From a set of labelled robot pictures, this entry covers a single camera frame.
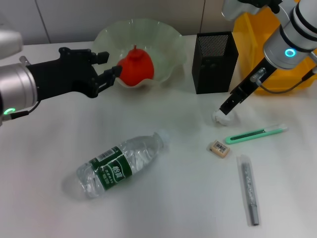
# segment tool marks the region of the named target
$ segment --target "green bottle label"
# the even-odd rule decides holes
[[[118,147],[104,152],[89,161],[105,190],[132,175],[129,163]]]

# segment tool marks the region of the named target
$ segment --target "white wall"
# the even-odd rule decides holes
[[[103,28],[118,20],[130,18],[156,19],[173,26],[183,35],[197,34],[200,29],[202,32],[231,30],[232,23],[221,15],[222,2],[223,0],[0,0],[0,12],[22,33],[25,44],[46,44],[49,41],[92,41]]]

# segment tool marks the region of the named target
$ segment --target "eraser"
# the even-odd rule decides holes
[[[213,151],[215,154],[219,155],[220,157],[224,158],[228,154],[230,148],[216,140],[211,145],[210,150]]]

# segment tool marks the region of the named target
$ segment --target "barcode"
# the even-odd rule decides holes
[[[218,149],[221,153],[223,153],[228,147],[224,146],[223,144],[216,142],[214,148]]]
[[[115,152],[112,149],[110,149],[110,150],[102,153],[101,155],[97,156],[96,159],[100,162],[100,161],[108,158],[109,156],[113,155],[114,153]]]

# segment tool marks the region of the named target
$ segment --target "green indicator light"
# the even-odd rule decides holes
[[[15,112],[15,108],[9,108],[9,109],[5,110],[5,112],[3,114],[8,115],[8,114],[13,113],[13,112]]]

